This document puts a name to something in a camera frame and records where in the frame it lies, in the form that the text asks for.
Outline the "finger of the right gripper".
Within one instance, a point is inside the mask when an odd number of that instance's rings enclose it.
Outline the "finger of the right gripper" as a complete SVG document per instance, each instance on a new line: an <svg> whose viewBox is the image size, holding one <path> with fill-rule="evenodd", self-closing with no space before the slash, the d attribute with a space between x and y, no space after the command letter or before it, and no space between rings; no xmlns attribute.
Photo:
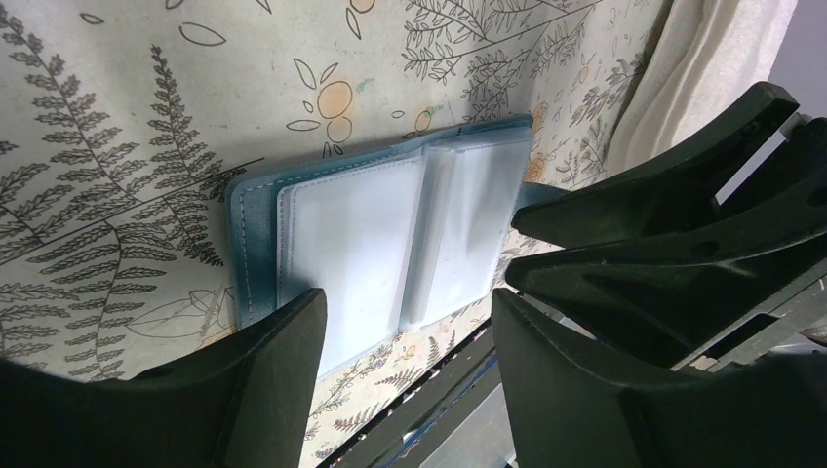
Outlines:
<svg viewBox="0 0 827 468"><path fill-rule="evenodd" d="M677 145L585 188L524 206L511 225L566 249L692 230L717 218L716 193L799 107L784 88L755 83Z"/></svg>
<svg viewBox="0 0 827 468"><path fill-rule="evenodd" d="M826 314L826 174L683 233L520 257L505 278L650 364L747 364Z"/></svg>

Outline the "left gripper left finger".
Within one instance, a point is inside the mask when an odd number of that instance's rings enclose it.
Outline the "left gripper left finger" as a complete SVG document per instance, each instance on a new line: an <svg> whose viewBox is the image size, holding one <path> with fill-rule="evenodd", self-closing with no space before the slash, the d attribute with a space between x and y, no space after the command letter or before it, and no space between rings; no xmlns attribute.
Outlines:
<svg viewBox="0 0 827 468"><path fill-rule="evenodd" d="M310 289L252 326L129 380L1 364L5 467L295 467L327 323Z"/></svg>

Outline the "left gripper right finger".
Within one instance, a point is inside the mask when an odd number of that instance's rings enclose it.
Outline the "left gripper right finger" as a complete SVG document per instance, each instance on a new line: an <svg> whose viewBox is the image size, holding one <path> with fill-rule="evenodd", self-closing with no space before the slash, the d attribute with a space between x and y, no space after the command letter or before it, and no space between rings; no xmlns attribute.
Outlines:
<svg viewBox="0 0 827 468"><path fill-rule="evenodd" d="M826 358L722 373L662 369L573 331L514 292L492 333L522 467L822 467Z"/></svg>

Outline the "blue card holder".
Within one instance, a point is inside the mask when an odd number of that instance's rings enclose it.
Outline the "blue card holder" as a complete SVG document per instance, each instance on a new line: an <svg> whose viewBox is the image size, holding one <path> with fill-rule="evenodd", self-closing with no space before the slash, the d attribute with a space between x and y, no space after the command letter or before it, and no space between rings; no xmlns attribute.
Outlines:
<svg viewBox="0 0 827 468"><path fill-rule="evenodd" d="M226 196L239 326L323 290L326 376L485 297L513 214L560 195L524 179L533 123L523 114L462 125L234 180Z"/></svg>

